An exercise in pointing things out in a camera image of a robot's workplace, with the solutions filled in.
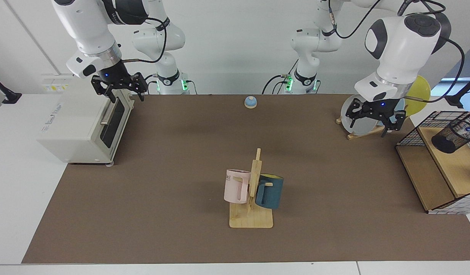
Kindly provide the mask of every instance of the label sticker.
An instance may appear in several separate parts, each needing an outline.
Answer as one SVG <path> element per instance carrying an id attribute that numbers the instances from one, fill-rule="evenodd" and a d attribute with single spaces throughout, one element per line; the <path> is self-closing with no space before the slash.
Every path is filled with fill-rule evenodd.
<path id="1" fill-rule="evenodd" d="M 55 121 L 55 118 L 57 117 L 58 112 L 62 110 L 62 106 L 63 106 L 63 102 L 57 103 L 57 106 L 55 106 L 55 109 L 48 117 L 47 122 L 45 122 L 45 125 L 43 125 L 43 128 L 41 129 L 42 133 L 46 133 L 48 132 L 48 130 L 50 130 L 50 126 L 52 125 L 53 121 Z"/>

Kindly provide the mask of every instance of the dark teal mug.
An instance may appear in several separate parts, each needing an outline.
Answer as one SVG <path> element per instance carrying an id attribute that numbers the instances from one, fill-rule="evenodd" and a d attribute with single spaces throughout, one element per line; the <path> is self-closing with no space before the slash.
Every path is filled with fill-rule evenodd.
<path id="1" fill-rule="evenodd" d="M 281 200 L 284 179 L 271 174 L 261 174 L 257 189 L 256 204 L 260 207 L 277 209 Z"/>

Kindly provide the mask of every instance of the mug rack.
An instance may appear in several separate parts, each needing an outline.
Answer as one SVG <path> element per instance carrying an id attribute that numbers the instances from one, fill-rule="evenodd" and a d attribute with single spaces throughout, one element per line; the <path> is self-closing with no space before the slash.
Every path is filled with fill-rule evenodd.
<path id="1" fill-rule="evenodd" d="M 252 161 L 250 172 L 249 198 L 245 204 L 230 202 L 231 228 L 272 228 L 274 226 L 272 209 L 256 204 L 256 192 L 262 167 L 261 149 L 257 148 L 256 159 Z"/>

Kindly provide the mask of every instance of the pink mug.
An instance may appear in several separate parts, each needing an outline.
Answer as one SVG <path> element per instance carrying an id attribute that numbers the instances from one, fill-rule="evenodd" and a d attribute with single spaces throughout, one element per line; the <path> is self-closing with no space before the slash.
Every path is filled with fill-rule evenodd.
<path id="1" fill-rule="evenodd" d="M 225 179 L 225 200 L 234 204 L 245 204 L 248 198 L 250 172 L 228 169 Z"/>

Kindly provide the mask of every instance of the wire basket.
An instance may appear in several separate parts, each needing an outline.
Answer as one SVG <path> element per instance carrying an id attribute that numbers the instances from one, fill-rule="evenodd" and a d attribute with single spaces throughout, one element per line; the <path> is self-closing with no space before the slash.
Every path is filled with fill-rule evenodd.
<path id="1" fill-rule="evenodd" d="M 441 152 L 452 154 L 470 142 L 470 123 L 452 120 L 444 129 L 432 137 L 432 144 Z"/>

